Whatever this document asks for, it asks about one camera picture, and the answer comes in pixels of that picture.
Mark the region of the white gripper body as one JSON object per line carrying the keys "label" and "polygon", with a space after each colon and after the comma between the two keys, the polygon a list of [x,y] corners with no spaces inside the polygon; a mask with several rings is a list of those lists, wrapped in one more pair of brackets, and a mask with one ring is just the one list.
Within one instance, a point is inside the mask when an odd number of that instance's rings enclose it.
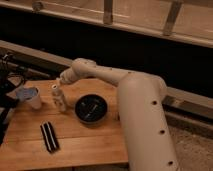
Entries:
{"label": "white gripper body", "polygon": [[60,74],[59,79],[61,84],[73,84],[79,80],[79,77],[72,68],[69,68]]}

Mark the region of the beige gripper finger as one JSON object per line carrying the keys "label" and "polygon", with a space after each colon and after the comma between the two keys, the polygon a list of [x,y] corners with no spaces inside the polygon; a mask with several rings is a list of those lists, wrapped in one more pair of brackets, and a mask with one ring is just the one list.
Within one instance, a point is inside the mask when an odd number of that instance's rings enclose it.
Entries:
{"label": "beige gripper finger", "polygon": [[60,78],[56,78],[56,83],[57,83],[57,84],[61,84]]}

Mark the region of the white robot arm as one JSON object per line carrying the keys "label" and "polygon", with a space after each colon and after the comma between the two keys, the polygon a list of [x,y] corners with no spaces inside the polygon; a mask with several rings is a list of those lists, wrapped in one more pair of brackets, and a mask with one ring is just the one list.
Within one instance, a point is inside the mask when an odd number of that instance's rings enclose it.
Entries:
{"label": "white robot arm", "polygon": [[88,77],[117,87],[130,171],[181,171],[162,107],[167,94],[164,80],[156,75],[104,67],[77,58],[57,82],[73,84]]}

